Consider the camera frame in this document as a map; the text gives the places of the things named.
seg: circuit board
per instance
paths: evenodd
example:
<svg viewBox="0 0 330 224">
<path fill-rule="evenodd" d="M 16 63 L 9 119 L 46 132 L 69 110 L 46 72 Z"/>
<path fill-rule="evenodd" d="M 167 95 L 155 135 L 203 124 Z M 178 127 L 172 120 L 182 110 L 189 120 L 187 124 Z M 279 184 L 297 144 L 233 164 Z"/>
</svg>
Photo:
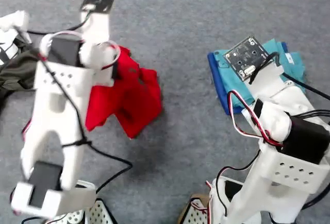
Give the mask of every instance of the circuit board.
<svg viewBox="0 0 330 224">
<path fill-rule="evenodd" d="M 253 36 L 247 37 L 223 55 L 242 81 L 247 80 L 267 56 L 267 51 Z"/>
<path fill-rule="evenodd" d="M 109 13 L 114 0 L 84 0 L 80 10 L 95 13 Z"/>
</svg>

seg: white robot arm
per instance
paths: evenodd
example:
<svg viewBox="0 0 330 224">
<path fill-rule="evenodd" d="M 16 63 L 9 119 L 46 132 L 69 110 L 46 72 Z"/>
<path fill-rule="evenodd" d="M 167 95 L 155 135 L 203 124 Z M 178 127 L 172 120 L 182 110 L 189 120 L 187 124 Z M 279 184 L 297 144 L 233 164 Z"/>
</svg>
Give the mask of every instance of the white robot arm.
<svg viewBox="0 0 330 224">
<path fill-rule="evenodd" d="M 251 38 L 249 42 L 257 43 Z M 242 78 L 245 73 L 239 72 Z M 304 119 L 307 115 L 299 116 L 314 107 L 292 81 L 280 79 L 282 73 L 282 67 L 275 61 L 261 69 L 252 84 L 244 81 L 256 100 L 250 107 L 238 92 L 229 93 L 235 128 L 242 135 L 259 138 L 259 152 L 244 168 L 224 167 L 212 184 L 208 184 L 209 224 L 261 224 L 261 211 L 269 212 L 273 223 L 295 223 L 307 198 L 317 192 L 328 175 L 330 126 L 316 116 L 307 119 Z M 237 127 L 232 94 L 245 103 L 242 114 L 256 135 Z M 222 176 L 229 168 L 250 167 L 244 182 Z"/>
<path fill-rule="evenodd" d="M 84 0 L 81 19 L 89 17 L 82 33 L 61 31 L 41 40 L 39 51 L 44 61 L 37 63 L 33 114 L 23 131 L 24 181 L 17 184 L 11 202 L 16 211 L 52 219 L 95 204 L 95 186 L 78 180 L 84 148 L 89 144 L 81 124 L 85 123 L 92 87 L 114 83 L 112 69 L 120 49 L 109 41 L 112 3 Z M 63 166 L 40 161 L 50 131 L 59 136 Z"/>
</svg>

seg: teal cloth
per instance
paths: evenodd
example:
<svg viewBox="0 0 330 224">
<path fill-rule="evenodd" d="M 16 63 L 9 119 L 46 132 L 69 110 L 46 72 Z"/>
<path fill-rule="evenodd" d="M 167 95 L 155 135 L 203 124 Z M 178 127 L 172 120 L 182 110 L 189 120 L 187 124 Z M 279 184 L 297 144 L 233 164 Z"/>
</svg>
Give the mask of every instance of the teal cloth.
<svg viewBox="0 0 330 224">
<path fill-rule="evenodd" d="M 289 76 L 292 76 L 293 78 L 304 82 L 305 65 L 302 62 L 299 53 L 290 53 L 292 60 L 289 62 L 286 53 L 283 50 L 281 42 L 277 42 L 275 39 L 272 39 L 263 44 L 263 47 L 268 53 L 277 51 L 279 53 L 279 61 L 283 66 L 284 72 Z M 214 58 L 218 63 L 218 70 L 224 88 L 227 93 L 230 90 L 238 91 L 244 98 L 246 103 L 250 105 L 253 103 L 254 98 L 252 97 L 244 82 L 241 81 L 241 79 L 235 74 L 234 70 L 229 66 L 227 61 L 223 58 L 223 55 L 227 52 L 228 50 L 218 50 L 214 52 Z M 287 81 L 284 76 L 280 77 L 283 81 Z M 244 107 L 243 104 L 235 97 L 233 98 L 233 105 L 234 107 Z"/>
</svg>

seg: blue cloth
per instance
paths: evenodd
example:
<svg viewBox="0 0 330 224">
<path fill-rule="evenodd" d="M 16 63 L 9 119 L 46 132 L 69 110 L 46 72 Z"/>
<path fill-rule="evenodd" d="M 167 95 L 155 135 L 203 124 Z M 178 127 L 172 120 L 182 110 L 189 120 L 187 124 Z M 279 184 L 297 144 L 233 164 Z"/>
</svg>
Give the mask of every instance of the blue cloth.
<svg viewBox="0 0 330 224">
<path fill-rule="evenodd" d="M 274 51 L 277 51 L 279 53 L 279 61 L 281 65 L 284 68 L 285 73 L 288 75 L 294 77 L 295 79 L 304 82 L 304 72 L 305 72 L 305 66 L 302 62 L 302 59 L 300 57 L 299 53 L 290 53 L 288 54 L 287 51 L 287 45 L 284 42 L 276 42 L 275 39 L 272 39 L 265 43 L 264 48 L 267 50 L 268 53 L 272 53 Z M 226 94 L 230 90 L 237 90 L 244 100 L 251 104 L 254 99 L 252 95 L 250 94 L 249 90 L 245 86 L 245 84 L 241 81 L 241 79 L 235 74 L 233 69 L 229 66 L 227 61 L 223 58 L 223 55 L 227 53 L 228 50 L 218 50 L 215 51 L 213 54 L 213 57 L 209 54 L 208 60 L 211 67 L 214 84 L 217 89 L 217 94 L 220 99 L 220 102 L 225 110 L 225 112 L 228 114 L 228 105 L 227 105 L 227 97 Z M 287 79 L 284 76 L 280 76 L 283 81 L 286 81 Z M 242 110 L 243 104 L 237 99 L 233 98 L 233 105 L 234 113 L 240 112 Z"/>
</svg>

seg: gray carpet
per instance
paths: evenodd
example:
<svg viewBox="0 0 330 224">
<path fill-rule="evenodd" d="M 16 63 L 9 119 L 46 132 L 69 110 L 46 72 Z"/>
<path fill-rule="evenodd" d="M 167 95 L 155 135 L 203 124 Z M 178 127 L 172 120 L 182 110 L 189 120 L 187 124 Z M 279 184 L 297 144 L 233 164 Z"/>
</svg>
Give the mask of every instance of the gray carpet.
<svg viewBox="0 0 330 224">
<path fill-rule="evenodd" d="M 82 0 L 0 0 L 0 15 L 18 9 L 31 16 L 30 28 L 57 30 L 78 21 Z M 224 114 L 206 59 L 247 35 L 260 42 L 286 41 L 300 51 L 307 82 L 330 93 L 330 0 L 116 0 L 113 40 L 129 47 L 142 67 L 154 68 L 163 93 L 163 113 L 137 139 L 125 136 L 114 117 L 89 134 L 95 146 L 127 158 L 134 168 L 101 191 L 119 224 L 171 224 L 192 193 L 206 193 L 225 165 L 241 166 L 257 142 L 235 132 Z M 328 102 L 308 93 L 317 108 Z M 21 178 L 20 131 L 30 117 L 32 93 L 12 95 L 0 116 L 0 223 L 20 223 L 8 195 Z M 242 117 L 238 122 L 247 128 Z M 45 157 L 61 161 L 56 137 Z M 81 179 L 100 185 L 120 163 L 86 151 Z M 228 172 L 238 180 L 244 174 Z M 304 211 L 299 224 L 329 223 L 330 197 Z"/>
</svg>

